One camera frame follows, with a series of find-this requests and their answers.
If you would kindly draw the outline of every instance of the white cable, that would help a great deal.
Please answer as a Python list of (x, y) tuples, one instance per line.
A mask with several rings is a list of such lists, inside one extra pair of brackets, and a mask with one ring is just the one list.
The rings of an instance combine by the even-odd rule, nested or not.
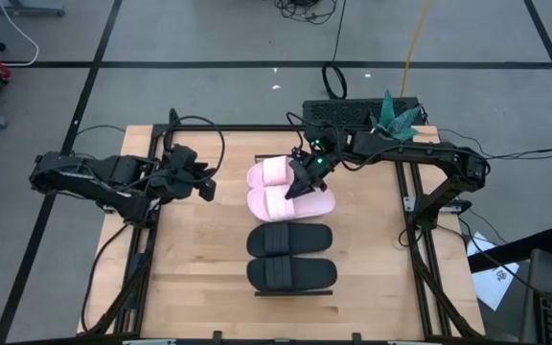
[(21, 34), (23, 35), (25, 38), (27, 38), (28, 41), (31, 42), (31, 44), (34, 45), (35, 47), (35, 56), (34, 58), (32, 58), (31, 61), (29, 62), (24, 62), (24, 63), (3, 63), (4, 66), (8, 66), (8, 67), (26, 67), (26, 66), (31, 66), (34, 64), (34, 62), (37, 60), (37, 57), (39, 56), (39, 46), (37, 46), (37, 43), (35, 43), (30, 37), (28, 37), (25, 33), (23, 33), (22, 30), (18, 29), (18, 27), (16, 26), (16, 24), (14, 24), (14, 22), (12, 21), (12, 19), (10, 18), (10, 16), (8, 15), (8, 12), (6, 11), (6, 7), (4, 6), (3, 2), (1, 2), (2, 0), (0, 0), (0, 6), (1, 6), (1, 10), (4, 12), (4, 15), (6, 16), (6, 18), (8, 18), (8, 21), (10, 22), (10, 24), (12, 26), (14, 26), (14, 28)]

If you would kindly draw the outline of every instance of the wooden table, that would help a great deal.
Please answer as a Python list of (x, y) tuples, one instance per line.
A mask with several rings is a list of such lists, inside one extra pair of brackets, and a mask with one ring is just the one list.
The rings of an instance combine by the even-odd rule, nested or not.
[[(418, 130), (415, 141), (438, 141), (435, 127)], [(146, 156), (150, 133), (151, 126), (129, 126), (121, 154)], [(351, 339), (351, 333), (361, 333), (364, 340), (422, 339), (409, 253), (397, 241), (404, 221), (395, 164), (380, 162), (359, 172), (338, 167), (327, 178), (335, 210), (309, 221), (333, 230), (332, 247), (312, 254), (335, 262), (333, 296), (255, 297), (245, 276), (251, 260), (245, 246), (248, 233), (260, 223), (246, 207), (246, 172), (255, 154), (289, 153), (299, 139), (295, 132), (224, 135), (227, 147), (214, 201), (207, 203), (195, 192), (161, 211), (142, 337), (211, 338), (213, 331), (222, 331), (228, 339)], [(214, 132), (176, 132), (174, 141), (196, 150), (198, 161), (214, 166), (218, 160), (220, 141)], [(445, 178), (435, 167), (420, 170), (426, 193)], [(100, 247), (121, 224), (118, 215), (105, 216)], [(439, 224), (459, 231), (455, 215), (441, 215)], [(89, 325), (121, 288), (130, 236), (127, 230), (97, 265), (87, 306)], [(445, 230), (434, 230), (433, 238), (445, 293), (484, 333), (461, 239)], [(438, 334), (435, 300), (426, 291)]]

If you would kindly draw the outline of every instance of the white paper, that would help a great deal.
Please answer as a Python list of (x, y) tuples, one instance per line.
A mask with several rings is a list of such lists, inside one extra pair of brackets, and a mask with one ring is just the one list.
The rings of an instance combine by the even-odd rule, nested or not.
[[(479, 233), (475, 233), (474, 238), (478, 247), (483, 251), (495, 247), (493, 244), (484, 241), (486, 240), (485, 237)], [(470, 241), (468, 243), (468, 256), (476, 253), (478, 253), (478, 249)], [(518, 264), (506, 264), (506, 267), (517, 273)], [(508, 286), (513, 281), (513, 275), (502, 267), (474, 273), (471, 277), (474, 282), (476, 296), (494, 311), (497, 310), (499, 303), (504, 298), (504, 294), (506, 294)]]

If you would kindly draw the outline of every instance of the pink slipper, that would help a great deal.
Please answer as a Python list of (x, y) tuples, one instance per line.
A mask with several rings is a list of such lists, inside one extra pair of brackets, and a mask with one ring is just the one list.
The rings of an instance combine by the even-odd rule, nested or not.
[(255, 217), (272, 222), (322, 216), (335, 206), (332, 191), (317, 191), (293, 199), (285, 199), (289, 186), (257, 188), (248, 192), (246, 202)]
[(291, 158), (279, 156), (267, 158), (255, 164), (248, 171), (246, 183), (250, 188), (262, 188), (267, 186), (291, 185), (295, 174), (288, 165)]

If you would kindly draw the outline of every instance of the black slide sandal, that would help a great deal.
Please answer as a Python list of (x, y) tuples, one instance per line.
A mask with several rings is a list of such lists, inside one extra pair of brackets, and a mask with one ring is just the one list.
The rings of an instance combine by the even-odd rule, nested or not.
[(246, 276), (258, 291), (304, 291), (332, 286), (337, 269), (327, 259), (280, 256), (254, 259), (246, 267)]
[(246, 250), (255, 258), (323, 251), (332, 246), (325, 224), (276, 222), (259, 225), (248, 235)]

